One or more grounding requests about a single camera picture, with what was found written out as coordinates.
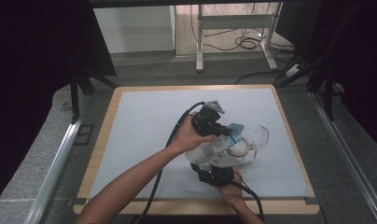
white stand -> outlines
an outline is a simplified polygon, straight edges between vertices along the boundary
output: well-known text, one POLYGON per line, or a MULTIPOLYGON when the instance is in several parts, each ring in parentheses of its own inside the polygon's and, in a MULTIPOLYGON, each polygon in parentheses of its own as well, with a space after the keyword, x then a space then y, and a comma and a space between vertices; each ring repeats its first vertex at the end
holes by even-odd
POLYGON ((255 29, 268 28, 265 41, 261 42, 261 48, 272 71, 278 69, 275 60, 270 53, 270 43, 278 19, 279 9, 282 3, 278 3, 272 14, 257 15, 214 15, 203 16, 202 5, 198 5, 198 43, 197 43, 197 72, 203 71, 202 30, 220 29, 255 29))

black curtain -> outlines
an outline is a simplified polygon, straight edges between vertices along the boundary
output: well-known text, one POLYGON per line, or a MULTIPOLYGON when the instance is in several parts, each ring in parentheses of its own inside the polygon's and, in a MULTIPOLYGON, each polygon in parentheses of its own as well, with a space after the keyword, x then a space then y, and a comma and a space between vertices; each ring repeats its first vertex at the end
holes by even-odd
POLYGON ((359 7, 329 65, 335 81, 344 88, 342 103, 377 143, 377 0, 323 2, 315 33, 329 31, 342 9, 352 2, 359 7))
POLYGON ((37 137, 54 92, 73 74, 116 75, 92 8, 72 3, 0 1, 0 194, 37 137))

wall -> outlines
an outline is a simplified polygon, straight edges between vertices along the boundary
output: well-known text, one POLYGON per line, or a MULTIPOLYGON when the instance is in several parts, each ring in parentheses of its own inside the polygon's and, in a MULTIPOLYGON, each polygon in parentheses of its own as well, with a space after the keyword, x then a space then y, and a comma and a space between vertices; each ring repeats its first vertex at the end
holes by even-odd
POLYGON ((109 53, 174 50, 173 7, 96 8, 109 53))

forearm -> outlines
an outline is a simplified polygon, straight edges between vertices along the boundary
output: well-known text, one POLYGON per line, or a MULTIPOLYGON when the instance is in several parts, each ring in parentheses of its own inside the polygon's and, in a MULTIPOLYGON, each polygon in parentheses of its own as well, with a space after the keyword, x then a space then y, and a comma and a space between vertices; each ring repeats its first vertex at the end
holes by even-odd
POLYGON ((264 223, 252 210, 246 205, 244 200, 236 200, 229 203, 244 224, 262 224, 264 223))
POLYGON ((86 204, 77 223, 110 223, 180 153, 180 149, 171 144, 118 176, 86 204))

wooden frame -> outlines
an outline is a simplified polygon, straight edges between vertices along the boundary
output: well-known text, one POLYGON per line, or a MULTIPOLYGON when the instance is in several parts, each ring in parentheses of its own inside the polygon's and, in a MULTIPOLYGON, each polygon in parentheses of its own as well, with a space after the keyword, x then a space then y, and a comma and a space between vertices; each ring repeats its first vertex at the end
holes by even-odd
MULTIPOLYGON (((107 144, 108 136, 119 107, 119 100, 121 94, 125 91, 184 91, 184 90, 234 90, 234 89, 271 89, 275 102, 278 105, 281 117, 284 121, 287 134, 292 143, 297 161, 304 176, 306 185, 309 190, 308 198, 301 199, 262 199, 261 203, 265 214, 305 214, 313 215, 319 212, 319 205, 317 203, 308 203, 311 199, 315 199, 314 190, 312 188, 309 177, 305 171, 302 163, 300 153, 297 149, 296 142, 290 130, 288 122, 282 105, 279 101, 275 88, 272 85, 214 85, 214 86, 159 86, 159 87, 120 87, 115 89, 112 96, 110 105, 107 109, 105 120, 102 125, 101 131, 98 135, 97 142, 91 155, 90 163, 88 165, 86 174, 84 175, 81 183, 80 190, 77 194, 78 199, 87 201, 90 195, 93 180, 97 174, 104 155, 105 147, 107 144)), ((79 214, 84 207, 85 203, 75 203, 74 211, 79 214)), ((245 201, 248 206, 258 213, 256 201, 245 201)), ((121 214, 138 215, 142 214, 146 207, 147 202, 131 202, 121 214)), ((173 201, 154 201, 148 211, 150 215, 233 215, 234 211, 221 199, 201 199, 201 200, 173 200, 173 201)))

